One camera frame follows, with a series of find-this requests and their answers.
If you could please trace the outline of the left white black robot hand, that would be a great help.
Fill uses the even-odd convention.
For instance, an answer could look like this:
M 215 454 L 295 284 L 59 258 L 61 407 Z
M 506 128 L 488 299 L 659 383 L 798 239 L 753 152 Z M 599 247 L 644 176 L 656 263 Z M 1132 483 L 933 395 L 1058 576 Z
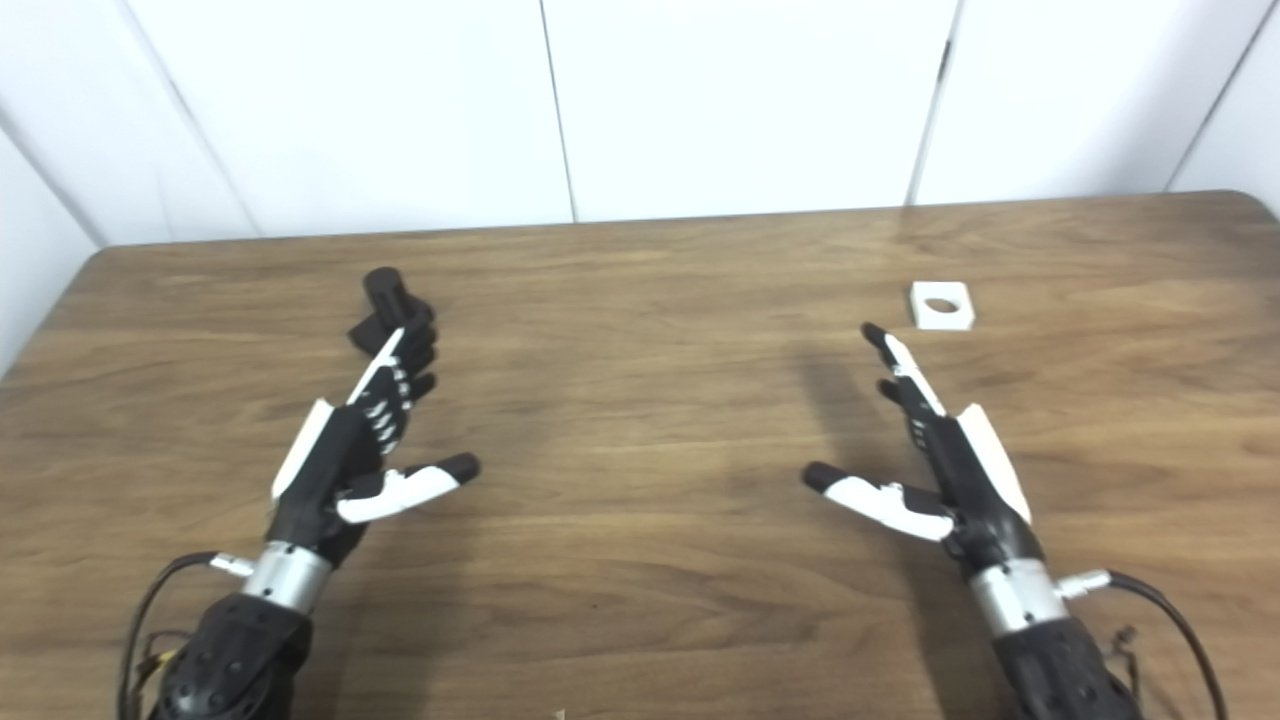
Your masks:
M 367 527 L 430 502 L 475 480 L 474 454 L 389 468 L 416 406 L 436 378 L 434 314 L 411 300 L 401 314 L 388 306 L 352 329 L 371 359 L 343 404 L 319 398 L 308 411 L 273 484 L 265 539 L 315 553 L 338 569 Z

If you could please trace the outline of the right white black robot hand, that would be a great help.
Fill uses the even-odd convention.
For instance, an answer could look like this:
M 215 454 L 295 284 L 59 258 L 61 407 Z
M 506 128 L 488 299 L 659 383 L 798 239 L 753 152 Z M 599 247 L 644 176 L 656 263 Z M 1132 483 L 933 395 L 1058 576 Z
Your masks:
M 863 324 L 861 334 L 892 374 L 877 388 L 902 413 L 936 488 L 868 480 L 827 462 L 809 462 L 803 483 L 882 527 L 941 544 L 966 577 L 1044 562 L 1029 503 L 986 410 L 972 404 L 948 413 L 900 338 L 874 323 Z

